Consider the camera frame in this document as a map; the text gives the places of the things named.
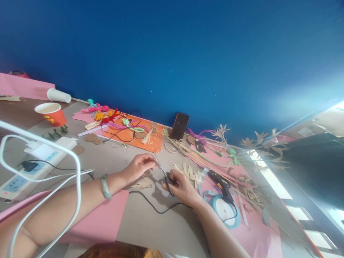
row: scissors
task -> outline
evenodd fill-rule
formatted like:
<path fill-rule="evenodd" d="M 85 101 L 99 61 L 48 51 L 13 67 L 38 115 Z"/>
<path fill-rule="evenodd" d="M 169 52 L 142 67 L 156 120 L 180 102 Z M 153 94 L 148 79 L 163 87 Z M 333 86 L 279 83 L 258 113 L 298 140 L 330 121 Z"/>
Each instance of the scissors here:
<path fill-rule="evenodd" d="M 155 154 L 154 154 L 154 156 L 155 156 L 156 162 L 158 163 L 159 167 L 161 168 L 162 172 L 163 172 L 164 175 L 165 175 L 165 176 L 164 176 L 164 181 L 165 181 L 165 184 L 166 184 L 166 187 L 167 187 L 169 193 L 170 193 L 172 196 L 175 196 L 175 195 L 172 193 L 171 188 L 169 187 L 169 183 L 171 183 L 172 185 L 176 185 L 177 183 L 175 182 L 175 180 L 173 180 L 173 179 L 171 178 L 171 176 L 169 175 L 169 172 L 166 172 L 166 171 L 164 170 L 164 168 L 162 167 L 162 165 L 161 165 L 160 162 L 158 161 L 157 156 L 156 156 Z"/>

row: hand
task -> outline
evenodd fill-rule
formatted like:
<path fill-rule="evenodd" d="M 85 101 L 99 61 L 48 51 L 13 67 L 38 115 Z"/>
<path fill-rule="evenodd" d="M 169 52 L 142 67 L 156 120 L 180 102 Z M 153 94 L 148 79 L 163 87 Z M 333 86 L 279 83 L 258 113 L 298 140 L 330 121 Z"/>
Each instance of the hand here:
<path fill-rule="evenodd" d="M 126 185 L 129 185 L 139 179 L 147 170 L 153 170 L 155 166 L 157 166 L 157 163 L 151 154 L 139 154 L 120 173 L 125 179 Z"/>
<path fill-rule="evenodd" d="M 197 193 L 186 175 L 174 169 L 170 171 L 169 175 L 173 180 L 178 182 L 178 186 L 169 184 L 169 187 L 171 188 L 172 193 L 177 196 L 179 200 L 192 208 L 203 204 L 203 198 Z M 162 188 L 168 191 L 165 183 L 162 184 Z"/>

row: power strip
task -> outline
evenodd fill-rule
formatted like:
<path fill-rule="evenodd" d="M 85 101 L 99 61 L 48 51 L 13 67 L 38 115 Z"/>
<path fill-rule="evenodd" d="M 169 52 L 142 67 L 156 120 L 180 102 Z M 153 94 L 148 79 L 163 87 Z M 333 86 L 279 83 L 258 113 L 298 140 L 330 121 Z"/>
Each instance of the power strip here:
<path fill-rule="evenodd" d="M 67 137 L 61 137 L 56 141 L 56 144 L 63 146 L 69 150 L 72 150 L 77 145 L 74 139 L 70 139 Z M 57 166 L 66 156 L 66 152 L 55 149 L 55 151 L 48 158 L 46 158 L 45 161 L 54 166 Z M 38 166 L 35 167 L 35 169 L 33 169 L 32 171 L 28 172 L 22 169 L 20 172 L 34 180 L 40 180 L 45 178 L 54 169 L 47 163 L 36 163 L 38 163 Z M 19 175 L 14 175 L 10 180 L 8 180 L 0 187 L 0 198 L 9 200 L 6 201 L 8 203 L 13 201 L 22 201 L 32 192 L 32 190 L 38 184 L 38 182 L 31 182 Z"/>

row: blue wall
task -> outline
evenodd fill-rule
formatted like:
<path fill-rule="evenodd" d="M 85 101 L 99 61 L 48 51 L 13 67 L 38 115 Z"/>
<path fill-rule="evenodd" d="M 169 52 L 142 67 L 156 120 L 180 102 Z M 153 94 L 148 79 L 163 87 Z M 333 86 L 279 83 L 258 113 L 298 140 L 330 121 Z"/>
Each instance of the blue wall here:
<path fill-rule="evenodd" d="M 344 97 L 344 3 L 3 1 L 0 71 L 230 141 Z"/>

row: phone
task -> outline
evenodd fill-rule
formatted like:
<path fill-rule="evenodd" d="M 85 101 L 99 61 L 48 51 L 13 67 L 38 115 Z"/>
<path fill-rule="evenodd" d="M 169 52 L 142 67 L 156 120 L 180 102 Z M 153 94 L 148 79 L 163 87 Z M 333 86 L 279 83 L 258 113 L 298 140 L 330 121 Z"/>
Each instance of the phone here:
<path fill-rule="evenodd" d="M 180 140 L 184 137 L 184 133 L 189 123 L 190 116 L 178 113 L 171 132 L 171 139 Z"/>

